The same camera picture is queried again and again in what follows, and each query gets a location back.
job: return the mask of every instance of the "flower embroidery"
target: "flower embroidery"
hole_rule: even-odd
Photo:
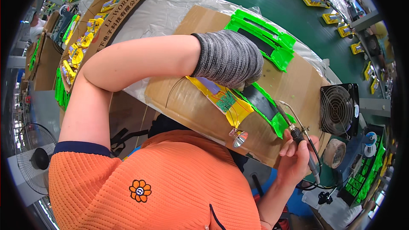
[[[148,195],[152,193],[151,185],[146,184],[144,180],[134,180],[132,186],[129,187],[130,197],[137,202],[145,203],[148,200]]]

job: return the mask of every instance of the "person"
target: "person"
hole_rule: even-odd
[[[112,92],[171,75],[237,88],[262,68],[257,46],[232,30],[130,40],[94,54],[77,74],[49,166],[59,228],[271,230],[308,172],[311,151],[288,130],[277,178],[257,205],[228,149],[186,127],[153,126],[157,134],[125,161],[110,157]]]
[[[38,17],[37,12],[34,12],[31,18],[29,19],[30,22],[30,38],[32,42],[37,42],[38,38],[40,37],[41,33],[45,31],[44,26],[47,21],[42,20]]]

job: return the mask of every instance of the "orange knit shirt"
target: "orange knit shirt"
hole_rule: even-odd
[[[228,150],[194,131],[158,134],[123,162],[57,151],[49,195],[61,230],[265,229]]]

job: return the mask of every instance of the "white shirt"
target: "white shirt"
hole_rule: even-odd
[[[38,19],[38,23],[37,25],[35,25],[34,27],[30,27],[30,38],[31,41],[37,42],[38,40],[38,35],[41,34],[41,32],[43,31],[43,27],[45,25],[46,21],[42,20],[42,19]]]

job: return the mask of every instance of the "electric fan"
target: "electric fan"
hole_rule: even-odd
[[[321,87],[321,130],[351,139],[358,133],[359,94],[357,84]]]
[[[57,140],[43,125],[30,123],[18,134],[17,163],[27,184],[40,194],[48,194],[48,166]]]

